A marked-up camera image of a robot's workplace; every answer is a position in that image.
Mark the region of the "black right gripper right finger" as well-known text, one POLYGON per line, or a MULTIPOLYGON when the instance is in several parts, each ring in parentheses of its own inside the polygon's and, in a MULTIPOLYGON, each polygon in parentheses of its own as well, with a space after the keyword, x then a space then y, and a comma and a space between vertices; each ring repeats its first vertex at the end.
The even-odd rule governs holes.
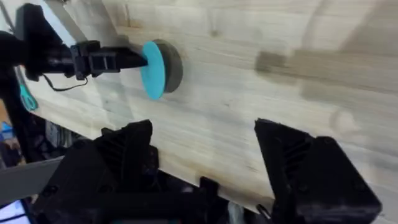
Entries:
POLYGON ((337 141, 268 119, 254 130, 274 194, 266 223, 372 223, 382 203, 337 141))

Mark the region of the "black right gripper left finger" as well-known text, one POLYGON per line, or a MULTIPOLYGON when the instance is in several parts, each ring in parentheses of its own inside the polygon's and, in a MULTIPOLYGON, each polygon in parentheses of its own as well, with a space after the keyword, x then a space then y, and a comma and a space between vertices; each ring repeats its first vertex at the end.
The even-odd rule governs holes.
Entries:
POLYGON ((147 119, 69 147, 34 203, 35 213, 57 212, 72 223, 108 223, 142 190, 152 123, 147 119))

